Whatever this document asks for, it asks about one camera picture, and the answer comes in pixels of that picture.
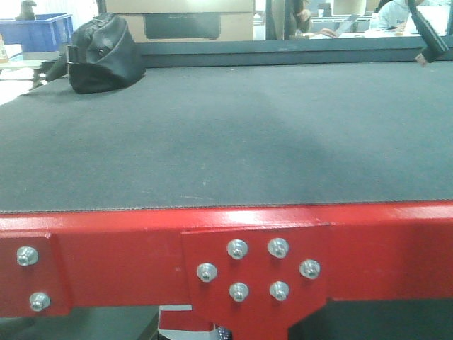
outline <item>cardboard box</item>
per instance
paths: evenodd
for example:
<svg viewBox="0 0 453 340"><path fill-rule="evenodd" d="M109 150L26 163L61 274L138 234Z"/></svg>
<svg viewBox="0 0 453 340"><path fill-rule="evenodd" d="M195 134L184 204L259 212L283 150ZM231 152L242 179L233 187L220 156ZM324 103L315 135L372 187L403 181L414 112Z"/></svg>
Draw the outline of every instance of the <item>cardboard box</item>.
<svg viewBox="0 0 453 340"><path fill-rule="evenodd" d="M8 55L6 54L3 37L0 34L0 63L5 63L5 62L8 62Z"/></svg>
<svg viewBox="0 0 453 340"><path fill-rule="evenodd" d="M105 0L113 13L253 12L253 0Z"/></svg>
<svg viewBox="0 0 453 340"><path fill-rule="evenodd" d="M143 14L120 14L126 19L129 31L136 43L184 43L200 41L239 41L253 40L253 14L252 13L221 13L220 36L216 39L159 39L149 40L145 35Z"/></svg>

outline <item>computer monitor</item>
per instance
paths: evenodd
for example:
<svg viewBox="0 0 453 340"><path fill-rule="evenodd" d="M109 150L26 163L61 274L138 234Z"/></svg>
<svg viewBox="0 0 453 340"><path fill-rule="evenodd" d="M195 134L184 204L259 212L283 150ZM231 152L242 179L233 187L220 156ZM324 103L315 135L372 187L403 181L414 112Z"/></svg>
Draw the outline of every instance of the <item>computer monitor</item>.
<svg viewBox="0 0 453 340"><path fill-rule="evenodd" d="M332 16L363 16L367 7L367 0L331 0Z"/></svg>

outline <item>black bag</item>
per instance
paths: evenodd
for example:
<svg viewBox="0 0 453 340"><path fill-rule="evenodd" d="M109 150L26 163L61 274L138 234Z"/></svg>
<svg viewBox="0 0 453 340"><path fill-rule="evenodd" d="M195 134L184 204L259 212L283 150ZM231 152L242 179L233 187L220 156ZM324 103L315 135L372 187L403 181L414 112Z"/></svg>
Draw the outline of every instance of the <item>black bag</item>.
<svg viewBox="0 0 453 340"><path fill-rule="evenodd" d="M89 94L128 87L145 72L142 56L127 22L113 13L102 13L80 26L67 46L67 72L75 92ZM47 79L60 77L58 61Z"/></svg>

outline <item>white wall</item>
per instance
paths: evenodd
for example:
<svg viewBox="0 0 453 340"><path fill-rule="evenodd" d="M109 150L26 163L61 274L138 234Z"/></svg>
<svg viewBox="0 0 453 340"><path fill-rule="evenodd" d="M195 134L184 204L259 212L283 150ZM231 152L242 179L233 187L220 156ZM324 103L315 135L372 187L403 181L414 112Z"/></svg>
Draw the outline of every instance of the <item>white wall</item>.
<svg viewBox="0 0 453 340"><path fill-rule="evenodd" d="M22 0L0 0L0 18L14 18L21 12ZM70 13L74 30L98 12L96 0L35 0L36 14Z"/></svg>
<svg viewBox="0 0 453 340"><path fill-rule="evenodd" d="M74 30L90 21L98 12L96 0L35 0L36 14L70 13Z"/></svg>

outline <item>black cable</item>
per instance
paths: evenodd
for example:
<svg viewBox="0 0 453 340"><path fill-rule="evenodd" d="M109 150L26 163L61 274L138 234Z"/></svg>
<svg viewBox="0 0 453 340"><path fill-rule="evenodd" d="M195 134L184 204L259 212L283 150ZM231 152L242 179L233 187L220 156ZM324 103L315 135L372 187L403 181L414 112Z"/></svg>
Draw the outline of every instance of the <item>black cable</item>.
<svg viewBox="0 0 453 340"><path fill-rule="evenodd" d="M427 47L415 57L415 60L422 66L429 62L434 62L437 58L449 51L445 41L432 28L430 22L420 13L415 4L415 0L408 0L409 10L411 11L412 20L425 41Z"/></svg>

